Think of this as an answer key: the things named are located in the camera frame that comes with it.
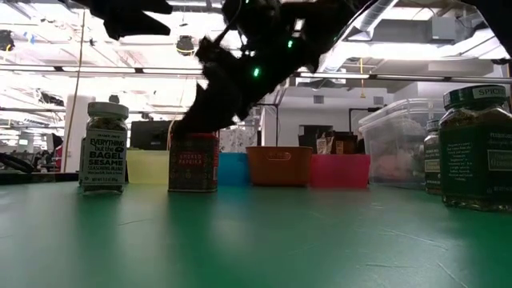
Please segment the computer monitor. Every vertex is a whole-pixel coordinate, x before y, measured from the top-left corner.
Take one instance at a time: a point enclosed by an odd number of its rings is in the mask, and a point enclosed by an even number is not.
[[[136,121],[131,123],[130,146],[141,150],[167,150],[172,121]]]

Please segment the orange plastic bin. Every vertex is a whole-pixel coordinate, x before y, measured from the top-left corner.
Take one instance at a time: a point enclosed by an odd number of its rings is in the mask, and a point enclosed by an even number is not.
[[[310,180],[310,147],[247,147],[250,180],[255,186],[306,186]]]

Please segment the pink plastic bin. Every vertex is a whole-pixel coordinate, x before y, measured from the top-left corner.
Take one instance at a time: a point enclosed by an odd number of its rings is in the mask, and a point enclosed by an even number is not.
[[[369,155],[313,155],[310,187],[364,189],[369,172]]]

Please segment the green tabletop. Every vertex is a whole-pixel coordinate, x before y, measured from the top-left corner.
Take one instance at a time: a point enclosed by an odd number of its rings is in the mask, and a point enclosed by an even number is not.
[[[420,191],[0,186],[0,287],[511,287],[512,216]]]

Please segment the red spice tin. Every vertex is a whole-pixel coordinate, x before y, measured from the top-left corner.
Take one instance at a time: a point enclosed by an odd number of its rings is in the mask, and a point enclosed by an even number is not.
[[[169,192],[216,192],[218,137],[190,134],[172,140],[169,152]]]

